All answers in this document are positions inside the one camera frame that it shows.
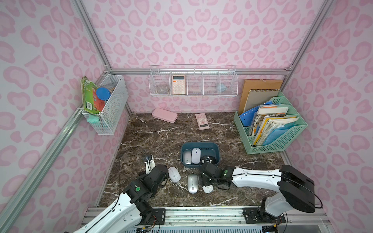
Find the white slim mouse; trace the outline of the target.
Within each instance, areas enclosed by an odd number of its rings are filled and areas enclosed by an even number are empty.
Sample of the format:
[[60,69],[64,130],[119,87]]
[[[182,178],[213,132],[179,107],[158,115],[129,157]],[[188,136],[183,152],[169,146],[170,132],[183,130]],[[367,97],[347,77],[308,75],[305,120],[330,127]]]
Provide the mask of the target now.
[[208,186],[203,186],[202,187],[203,191],[207,194],[211,193],[213,191],[213,185],[208,185]]

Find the white round mouse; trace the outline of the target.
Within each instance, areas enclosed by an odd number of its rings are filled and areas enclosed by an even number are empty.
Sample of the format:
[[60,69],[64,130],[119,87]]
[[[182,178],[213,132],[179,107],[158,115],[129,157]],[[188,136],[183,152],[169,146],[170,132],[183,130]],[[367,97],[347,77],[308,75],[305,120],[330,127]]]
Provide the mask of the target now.
[[173,183],[177,183],[181,180],[181,175],[176,167],[168,168],[169,178]]

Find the silver grey mouse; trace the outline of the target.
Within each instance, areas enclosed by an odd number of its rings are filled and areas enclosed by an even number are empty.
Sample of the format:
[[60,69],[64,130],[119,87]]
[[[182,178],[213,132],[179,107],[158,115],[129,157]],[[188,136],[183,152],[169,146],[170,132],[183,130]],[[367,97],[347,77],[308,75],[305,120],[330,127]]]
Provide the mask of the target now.
[[188,176],[187,184],[190,194],[196,194],[198,192],[198,176],[196,174],[190,174]]

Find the dark teal storage box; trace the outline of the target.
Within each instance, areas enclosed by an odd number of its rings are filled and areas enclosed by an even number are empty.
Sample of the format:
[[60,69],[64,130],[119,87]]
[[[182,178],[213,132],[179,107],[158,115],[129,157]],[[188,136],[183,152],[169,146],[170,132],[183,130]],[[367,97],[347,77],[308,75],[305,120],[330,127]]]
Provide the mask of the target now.
[[181,163],[186,167],[186,168],[199,168],[202,163],[200,164],[191,164],[191,165],[185,165],[183,163],[183,153],[185,150],[191,150],[193,148],[200,148],[201,149],[201,158],[203,156],[213,156],[216,158],[217,163],[215,165],[218,165],[220,163],[220,150],[217,144],[212,143],[212,142],[188,142],[185,143],[181,147]]

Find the black mouse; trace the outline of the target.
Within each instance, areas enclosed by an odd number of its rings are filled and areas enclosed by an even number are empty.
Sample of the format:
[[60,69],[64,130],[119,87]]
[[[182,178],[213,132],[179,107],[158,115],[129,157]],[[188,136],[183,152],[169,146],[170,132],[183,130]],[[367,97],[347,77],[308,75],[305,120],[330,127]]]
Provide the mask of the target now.
[[204,164],[204,163],[211,163],[213,165],[215,165],[217,163],[216,161],[216,158],[213,157],[213,156],[203,156],[201,158],[201,163]]

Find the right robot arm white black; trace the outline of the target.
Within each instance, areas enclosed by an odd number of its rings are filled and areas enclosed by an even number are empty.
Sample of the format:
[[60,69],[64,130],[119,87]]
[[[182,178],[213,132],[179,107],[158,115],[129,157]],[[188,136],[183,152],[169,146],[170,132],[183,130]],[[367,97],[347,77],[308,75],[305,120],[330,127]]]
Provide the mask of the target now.
[[314,213],[316,194],[314,181],[290,165],[277,170],[247,170],[239,167],[217,167],[204,163],[199,167],[207,185],[228,190],[235,187],[268,189],[276,194],[265,198],[259,208],[261,216],[279,217],[289,210]]

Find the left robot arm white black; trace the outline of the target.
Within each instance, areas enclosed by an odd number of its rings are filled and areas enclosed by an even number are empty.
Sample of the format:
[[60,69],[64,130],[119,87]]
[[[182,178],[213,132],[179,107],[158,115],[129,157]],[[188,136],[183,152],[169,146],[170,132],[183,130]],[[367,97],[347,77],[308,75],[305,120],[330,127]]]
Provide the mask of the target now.
[[161,184],[169,178],[165,165],[156,165],[149,174],[132,180],[118,198],[77,233],[123,233],[144,225],[151,228],[158,224],[148,200],[154,197]]

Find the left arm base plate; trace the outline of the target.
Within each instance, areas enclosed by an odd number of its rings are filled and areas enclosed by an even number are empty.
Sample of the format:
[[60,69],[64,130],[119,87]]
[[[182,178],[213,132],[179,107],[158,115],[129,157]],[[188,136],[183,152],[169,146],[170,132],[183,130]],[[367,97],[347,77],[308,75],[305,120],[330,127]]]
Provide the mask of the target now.
[[165,208],[154,208],[151,213],[147,214],[142,220],[142,225],[153,225],[154,223],[164,225],[166,217]]

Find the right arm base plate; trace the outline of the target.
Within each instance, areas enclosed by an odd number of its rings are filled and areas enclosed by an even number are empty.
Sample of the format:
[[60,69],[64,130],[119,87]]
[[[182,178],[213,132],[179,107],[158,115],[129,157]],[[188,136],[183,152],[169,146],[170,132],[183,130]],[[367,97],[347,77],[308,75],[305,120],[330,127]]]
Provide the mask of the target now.
[[286,218],[284,215],[280,216],[272,216],[267,214],[265,211],[261,212],[259,207],[250,207],[250,208],[244,208],[242,212],[246,224],[282,224],[287,223]]

